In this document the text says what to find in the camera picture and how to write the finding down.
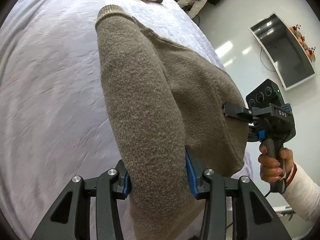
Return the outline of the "white sleeved right forearm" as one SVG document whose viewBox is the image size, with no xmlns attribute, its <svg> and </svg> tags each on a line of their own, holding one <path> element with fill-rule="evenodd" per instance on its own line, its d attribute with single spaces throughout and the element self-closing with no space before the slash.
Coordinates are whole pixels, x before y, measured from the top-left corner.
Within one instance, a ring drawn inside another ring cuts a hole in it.
<svg viewBox="0 0 320 240">
<path fill-rule="evenodd" d="M 289 186 L 282 196 L 301 219 L 313 223 L 319 219 L 319 186 L 301 166 L 294 165 Z"/>
</svg>

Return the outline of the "right hand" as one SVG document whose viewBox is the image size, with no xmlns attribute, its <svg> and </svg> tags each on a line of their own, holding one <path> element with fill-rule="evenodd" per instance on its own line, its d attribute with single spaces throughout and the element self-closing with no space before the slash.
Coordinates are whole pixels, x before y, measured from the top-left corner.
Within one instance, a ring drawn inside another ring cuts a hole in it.
<svg viewBox="0 0 320 240">
<path fill-rule="evenodd" d="M 259 146 L 259 155 L 258 161 L 260 163 L 260 178 L 269 184 L 275 183 L 280 180 L 280 176 L 283 173 L 289 175 L 291 170 L 294 167 L 293 161 L 293 152 L 291 149 L 282 148 L 279 152 L 279 155 L 282 160 L 285 161 L 285 172 L 280 167 L 280 162 L 276 158 L 268 157 L 267 148 L 263 144 Z"/>
</svg>

